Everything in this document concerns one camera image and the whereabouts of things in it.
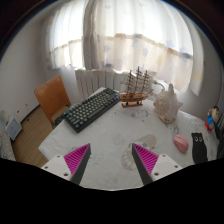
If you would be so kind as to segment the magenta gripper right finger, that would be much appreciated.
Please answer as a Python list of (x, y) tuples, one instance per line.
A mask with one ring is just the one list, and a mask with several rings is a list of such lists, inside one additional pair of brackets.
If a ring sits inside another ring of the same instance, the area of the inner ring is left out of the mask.
[(135, 143), (132, 144), (132, 156), (144, 185), (182, 169), (167, 154), (157, 155)]

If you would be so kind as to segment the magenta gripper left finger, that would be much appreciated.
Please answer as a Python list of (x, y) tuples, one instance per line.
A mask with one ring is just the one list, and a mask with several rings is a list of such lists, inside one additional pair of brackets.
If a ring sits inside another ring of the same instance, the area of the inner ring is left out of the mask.
[(91, 155), (90, 144), (83, 145), (66, 155), (56, 155), (42, 169), (79, 185)]

